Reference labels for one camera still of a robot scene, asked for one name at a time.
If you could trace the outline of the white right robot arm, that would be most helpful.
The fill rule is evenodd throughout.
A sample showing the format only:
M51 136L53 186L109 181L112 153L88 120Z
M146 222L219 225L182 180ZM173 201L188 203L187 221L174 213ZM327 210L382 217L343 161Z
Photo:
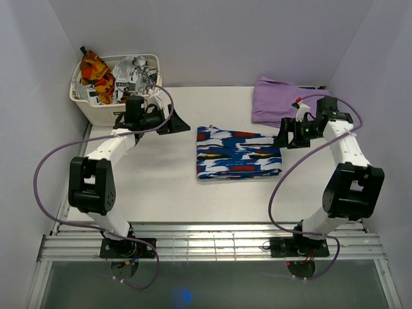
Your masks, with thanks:
M339 101L331 96L317 99L315 116L309 119L310 107L297 98L292 104L297 110L295 117L281 121L275 147L305 148L313 139L324 138L335 170L324 189L321 207L301 220L289 237L270 239L273 258L327 257L326 238L330 232L347 222L369 218L375 210L384 171L372 166L363 155L351 113L339 111Z

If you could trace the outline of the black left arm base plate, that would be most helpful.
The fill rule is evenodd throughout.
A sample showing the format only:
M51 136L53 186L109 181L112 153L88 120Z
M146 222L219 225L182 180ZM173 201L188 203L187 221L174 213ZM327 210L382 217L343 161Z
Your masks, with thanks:
M103 259L133 259L155 257L152 247L156 247L156 238L141 238L141 242L113 240L104 238L100 246L99 257Z

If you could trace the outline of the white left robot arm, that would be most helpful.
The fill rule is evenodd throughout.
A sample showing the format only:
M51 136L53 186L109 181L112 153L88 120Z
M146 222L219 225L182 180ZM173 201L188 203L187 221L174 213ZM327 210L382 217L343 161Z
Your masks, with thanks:
M148 103L144 97L131 96L126 99L126 110L115 120L114 137L70 162L68 202L100 228L101 258L155 257L156 240L136 239L131 224L115 208L117 194L113 176L114 166L150 129L159 135L168 135L188 131L190 126L172 105L163 107L159 102Z

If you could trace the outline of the blue white red patterned trousers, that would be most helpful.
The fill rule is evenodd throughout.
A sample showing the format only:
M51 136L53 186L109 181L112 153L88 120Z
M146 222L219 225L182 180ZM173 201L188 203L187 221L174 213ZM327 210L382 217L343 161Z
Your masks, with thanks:
M282 171L275 136L197 128L196 176L198 180L241 180L277 176Z

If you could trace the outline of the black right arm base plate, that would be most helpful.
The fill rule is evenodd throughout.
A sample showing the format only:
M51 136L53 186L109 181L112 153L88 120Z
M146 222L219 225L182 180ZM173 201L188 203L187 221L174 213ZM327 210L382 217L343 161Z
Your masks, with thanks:
M330 255L325 239L314 240L300 235L272 237L268 247L272 258L303 258L312 254L315 258L326 258Z

